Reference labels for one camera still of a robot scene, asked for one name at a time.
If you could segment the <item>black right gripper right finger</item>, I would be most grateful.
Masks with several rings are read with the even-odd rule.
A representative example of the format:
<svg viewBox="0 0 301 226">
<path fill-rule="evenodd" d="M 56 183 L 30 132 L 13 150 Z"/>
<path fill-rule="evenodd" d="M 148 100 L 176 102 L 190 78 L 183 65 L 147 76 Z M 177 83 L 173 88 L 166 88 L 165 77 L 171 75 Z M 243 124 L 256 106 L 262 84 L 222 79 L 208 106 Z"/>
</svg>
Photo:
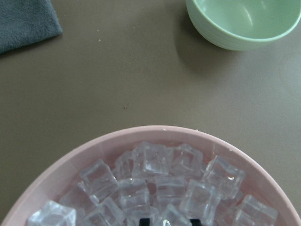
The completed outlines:
<svg viewBox="0 0 301 226">
<path fill-rule="evenodd" d="M 192 226 L 202 226 L 200 219 L 190 219 L 190 222 Z"/>
</svg>

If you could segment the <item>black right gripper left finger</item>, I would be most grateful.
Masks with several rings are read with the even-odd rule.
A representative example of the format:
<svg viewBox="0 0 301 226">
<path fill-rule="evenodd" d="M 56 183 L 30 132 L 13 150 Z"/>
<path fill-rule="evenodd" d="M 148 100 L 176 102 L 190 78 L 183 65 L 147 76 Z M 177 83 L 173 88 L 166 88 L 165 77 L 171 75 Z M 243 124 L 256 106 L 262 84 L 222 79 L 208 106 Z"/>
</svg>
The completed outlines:
<svg viewBox="0 0 301 226">
<path fill-rule="evenodd" d="M 150 226 L 150 219 L 149 218 L 139 219 L 139 226 Z"/>
</svg>

